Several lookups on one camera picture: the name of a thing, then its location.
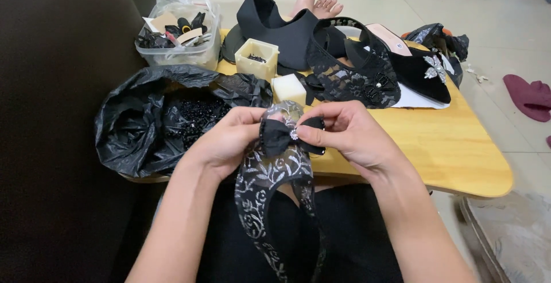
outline black fabric bow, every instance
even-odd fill
[[[310,127],[325,129],[323,117],[311,117],[302,123]],[[323,155],[325,147],[310,145],[299,139],[296,129],[287,127],[285,123],[274,119],[265,119],[260,124],[260,142],[266,157],[271,158],[285,152],[289,145],[296,144],[303,151]]]

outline white sponge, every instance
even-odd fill
[[[306,106],[306,90],[294,74],[273,78],[272,86],[277,102],[291,100]]]

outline hand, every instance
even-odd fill
[[[326,131],[298,126],[299,138],[316,146],[338,150],[367,180],[389,177],[400,171],[414,172],[410,161],[359,101],[322,103],[306,112],[298,124],[310,117],[323,117]]]
[[[245,148],[258,139],[259,122],[265,111],[245,106],[232,108],[187,150],[174,172],[178,166],[190,163],[203,167],[217,181],[225,179],[241,163]]]

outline maroon slipper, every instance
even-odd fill
[[[508,74],[503,77],[505,86],[515,106],[527,117],[537,121],[551,119],[551,89],[549,85],[536,81],[528,84],[518,75]]]

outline yellow table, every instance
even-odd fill
[[[222,36],[227,33],[227,29],[222,30]],[[232,75],[236,68],[223,60],[217,71]],[[509,165],[457,87],[450,79],[446,83],[451,95],[446,109],[388,108],[369,112],[411,160],[426,185],[474,196],[506,195],[513,187]],[[312,167],[321,175],[358,175],[333,148],[313,157]]]

